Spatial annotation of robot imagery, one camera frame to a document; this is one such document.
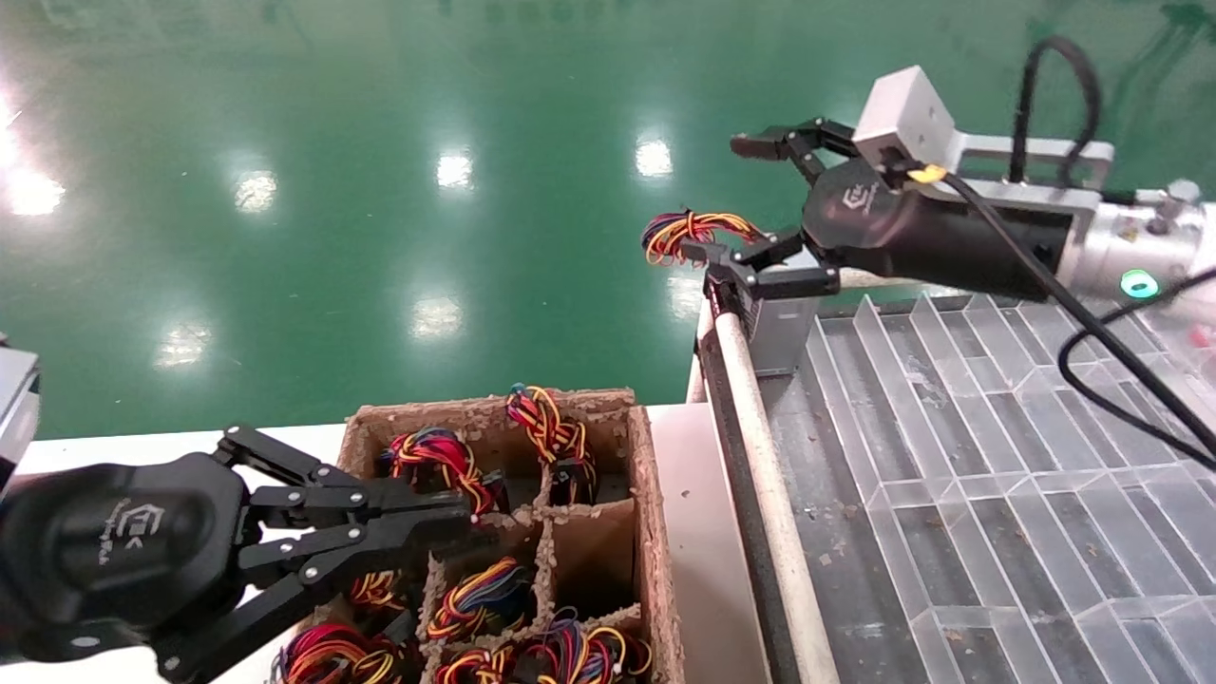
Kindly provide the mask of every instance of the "white table surface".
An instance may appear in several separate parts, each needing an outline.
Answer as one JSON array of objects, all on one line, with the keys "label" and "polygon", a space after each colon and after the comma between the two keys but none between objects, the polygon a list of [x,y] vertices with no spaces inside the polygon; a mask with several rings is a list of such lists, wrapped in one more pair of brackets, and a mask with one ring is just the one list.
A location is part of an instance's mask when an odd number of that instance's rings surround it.
[{"label": "white table surface", "polygon": [[[765,682],[764,649],[734,509],[726,484],[708,404],[648,408],[659,460],[664,514],[671,545],[677,611],[682,619],[688,682]],[[264,432],[305,453],[336,462],[343,425],[270,427]],[[150,465],[188,452],[212,452],[220,431],[88,437],[35,442],[17,470],[34,475],[97,462]],[[250,488],[276,484],[243,471]],[[268,533],[266,539],[291,533]],[[275,641],[216,679],[254,684],[269,678],[270,663],[287,641]],[[22,663],[0,669],[4,684],[80,682],[161,684],[148,649],[124,649],[60,665]]]}]

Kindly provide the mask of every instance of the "colorful wire bundle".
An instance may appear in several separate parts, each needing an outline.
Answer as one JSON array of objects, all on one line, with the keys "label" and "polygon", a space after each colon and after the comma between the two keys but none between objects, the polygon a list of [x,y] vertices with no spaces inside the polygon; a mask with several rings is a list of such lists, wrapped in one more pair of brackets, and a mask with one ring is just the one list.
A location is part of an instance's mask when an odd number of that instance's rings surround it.
[{"label": "colorful wire bundle", "polygon": [[547,666],[537,684],[613,684],[651,668],[646,641],[610,627],[585,633],[573,615],[561,617],[562,612],[540,640],[524,649],[524,656],[540,656]]},{"label": "colorful wire bundle", "polygon": [[405,604],[396,595],[396,583],[400,578],[401,573],[392,570],[368,572],[355,581],[355,585],[347,594],[347,600],[350,605],[365,610],[404,611]]},{"label": "colorful wire bundle", "polygon": [[496,651],[469,649],[456,656],[456,660],[439,668],[435,673],[437,684],[465,684],[463,672],[472,674],[477,684],[503,684],[514,668],[514,646],[506,644]]},{"label": "colorful wire bundle", "polygon": [[642,231],[642,250],[652,264],[685,263],[680,243],[685,240],[713,242],[714,231],[724,230],[751,243],[764,237],[760,229],[734,214],[694,214],[692,209],[681,213],[659,214]]},{"label": "colorful wire bundle", "polygon": [[401,684],[400,654],[384,639],[368,639],[343,624],[319,624],[275,658],[277,684]]},{"label": "colorful wire bundle", "polygon": [[522,626],[530,585],[531,571],[511,556],[466,577],[444,594],[427,638],[457,641]]},{"label": "colorful wire bundle", "polygon": [[563,504],[593,504],[598,490],[596,461],[587,450],[587,427],[576,420],[562,420],[557,404],[544,387],[524,386],[517,382],[507,394],[507,417],[528,431],[528,439],[536,447],[542,462],[554,465],[559,460],[574,459],[581,470],[581,478],[570,478],[567,484],[568,499],[551,501]]},{"label": "colorful wire bundle", "polygon": [[389,475],[406,477],[415,488],[426,484],[428,466],[438,467],[449,489],[463,489],[473,508],[473,522],[494,506],[494,493],[482,483],[473,450],[451,430],[424,427],[400,434],[388,448]]}]

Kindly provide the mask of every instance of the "green indicator light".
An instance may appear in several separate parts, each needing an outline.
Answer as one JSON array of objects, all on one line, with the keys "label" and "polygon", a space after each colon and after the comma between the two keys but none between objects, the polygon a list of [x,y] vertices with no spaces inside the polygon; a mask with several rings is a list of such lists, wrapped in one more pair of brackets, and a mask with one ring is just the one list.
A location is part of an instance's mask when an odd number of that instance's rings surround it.
[{"label": "green indicator light", "polygon": [[1139,269],[1130,270],[1124,274],[1124,277],[1119,280],[1119,287],[1122,288],[1124,295],[1133,299],[1148,299],[1149,297],[1156,297],[1158,292],[1161,291],[1161,286],[1156,284],[1156,279]]}]

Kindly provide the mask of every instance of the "cardboard box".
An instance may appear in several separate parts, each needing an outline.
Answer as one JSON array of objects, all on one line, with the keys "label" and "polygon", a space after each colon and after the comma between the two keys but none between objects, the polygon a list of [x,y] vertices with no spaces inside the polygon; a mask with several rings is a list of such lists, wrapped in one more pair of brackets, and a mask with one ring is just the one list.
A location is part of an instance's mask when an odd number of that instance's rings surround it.
[{"label": "cardboard box", "polygon": [[[671,584],[671,556],[649,422],[629,389],[553,392],[563,417],[587,426],[587,442],[601,476],[595,506],[551,506],[551,473],[542,469],[524,430],[506,415],[506,397],[430,404],[362,407],[347,422],[339,467],[373,477],[376,460],[404,432],[441,426],[461,432],[483,472],[501,469],[508,478],[510,515],[490,514],[500,549],[474,555],[462,567],[430,560],[420,618],[423,682],[469,646],[494,647],[541,634],[556,610],[573,605],[580,622],[612,626],[644,638],[653,650],[649,682],[683,683],[683,650]],[[520,629],[483,635],[463,644],[428,643],[424,627],[444,593],[468,572],[484,570],[503,553],[535,559],[535,618]],[[333,615],[345,611],[333,606]]]}]

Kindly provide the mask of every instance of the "green epoxy floor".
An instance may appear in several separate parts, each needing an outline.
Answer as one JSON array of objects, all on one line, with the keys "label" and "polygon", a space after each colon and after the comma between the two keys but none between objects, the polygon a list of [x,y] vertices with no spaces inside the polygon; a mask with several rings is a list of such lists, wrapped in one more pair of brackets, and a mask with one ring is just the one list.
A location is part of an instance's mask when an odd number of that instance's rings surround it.
[{"label": "green epoxy floor", "polygon": [[[679,400],[698,279],[640,230],[803,200],[731,134],[852,122],[911,63],[1003,133],[1052,32],[1102,71],[1111,185],[1216,191],[1212,33],[1156,2],[0,0],[0,330],[43,355],[43,437]],[[1049,71],[1035,133],[1069,135]]]}]

